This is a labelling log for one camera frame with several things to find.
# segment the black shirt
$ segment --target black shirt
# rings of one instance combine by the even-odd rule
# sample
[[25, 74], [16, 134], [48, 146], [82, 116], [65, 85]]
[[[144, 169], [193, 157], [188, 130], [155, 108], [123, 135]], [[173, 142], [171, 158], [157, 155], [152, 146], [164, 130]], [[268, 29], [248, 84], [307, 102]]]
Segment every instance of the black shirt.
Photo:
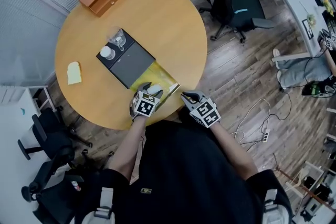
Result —
[[[114, 189], [117, 224], [261, 223], [266, 192], [274, 188], [290, 210], [271, 170], [243, 180], [211, 131], [194, 125], [161, 121], [147, 127], [139, 179], [131, 186], [118, 172], [104, 171], [101, 186]], [[97, 207], [99, 197], [100, 191], [90, 205]]]

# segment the white table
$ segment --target white table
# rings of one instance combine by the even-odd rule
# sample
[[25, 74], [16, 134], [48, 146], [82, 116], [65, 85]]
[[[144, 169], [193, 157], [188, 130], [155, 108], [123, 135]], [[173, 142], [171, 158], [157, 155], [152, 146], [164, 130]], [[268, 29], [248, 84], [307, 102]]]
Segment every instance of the white table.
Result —
[[[321, 51], [319, 43], [317, 41], [319, 31], [323, 28], [328, 30], [326, 22], [322, 16], [324, 8], [319, 7], [316, 4], [315, 0], [284, 0], [284, 1], [291, 10], [298, 24], [298, 27], [303, 37], [303, 41], [306, 45], [307, 52], [301, 54], [282, 55], [279, 57], [272, 58], [272, 61], [273, 62], [286, 61], [291, 59], [317, 56]], [[314, 35], [312, 39], [309, 39], [306, 29], [302, 23], [303, 20], [307, 19], [308, 15], [307, 12], [309, 14], [314, 14], [316, 19], [316, 24], [314, 26], [311, 26]]]

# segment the power strip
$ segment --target power strip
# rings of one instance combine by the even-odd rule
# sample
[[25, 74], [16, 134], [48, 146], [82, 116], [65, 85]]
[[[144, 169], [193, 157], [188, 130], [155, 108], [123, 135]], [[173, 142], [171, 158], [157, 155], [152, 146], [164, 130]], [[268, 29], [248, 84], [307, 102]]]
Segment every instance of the power strip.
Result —
[[271, 131], [270, 129], [266, 129], [264, 138], [262, 140], [263, 143], [267, 142], [270, 131]]

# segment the table top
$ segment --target table top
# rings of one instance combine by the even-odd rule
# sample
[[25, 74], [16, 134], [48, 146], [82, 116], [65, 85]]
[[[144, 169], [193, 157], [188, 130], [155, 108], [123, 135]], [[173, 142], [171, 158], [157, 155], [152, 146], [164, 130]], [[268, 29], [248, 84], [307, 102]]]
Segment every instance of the table top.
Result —
[[[328, 30], [326, 21], [324, 20], [322, 13], [325, 10], [324, 7], [319, 7], [316, 4], [315, 0], [284, 0], [291, 10], [301, 34], [303, 36], [304, 43], [306, 44], [307, 50], [309, 51], [311, 56], [316, 56], [319, 54], [321, 48], [317, 41], [319, 36], [319, 31], [323, 28]], [[316, 19], [316, 24], [314, 26], [310, 26], [313, 31], [313, 38], [309, 39], [308, 34], [306, 32], [305, 27], [303, 26], [302, 21], [307, 19], [307, 12], [309, 14], [314, 14]]]
[[[190, 0], [118, 0], [100, 18], [78, 4], [65, 20], [55, 53], [56, 76], [69, 104], [85, 119], [111, 129], [131, 125], [134, 92], [96, 58], [112, 26], [125, 29], [181, 85], [148, 120], [162, 120], [182, 106], [180, 94], [195, 89], [205, 66], [207, 38]], [[82, 83], [68, 85], [67, 68], [77, 61]]]

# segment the chair armrest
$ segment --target chair armrest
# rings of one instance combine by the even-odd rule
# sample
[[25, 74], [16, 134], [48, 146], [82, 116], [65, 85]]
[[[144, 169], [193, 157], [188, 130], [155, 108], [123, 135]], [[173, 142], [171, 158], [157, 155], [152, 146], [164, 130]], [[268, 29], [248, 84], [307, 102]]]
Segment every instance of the chair armrest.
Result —
[[38, 116], [35, 114], [31, 117], [31, 119], [33, 120], [34, 122], [34, 125], [36, 127], [36, 130], [39, 134], [39, 136], [42, 138], [43, 141], [47, 140], [47, 135], [46, 135], [46, 132], [44, 131], [41, 123], [40, 123], [40, 120], [38, 119]]
[[271, 20], [260, 19], [260, 18], [252, 18], [252, 23], [256, 28], [265, 28], [271, 29], [275, 27], [275, 23]]

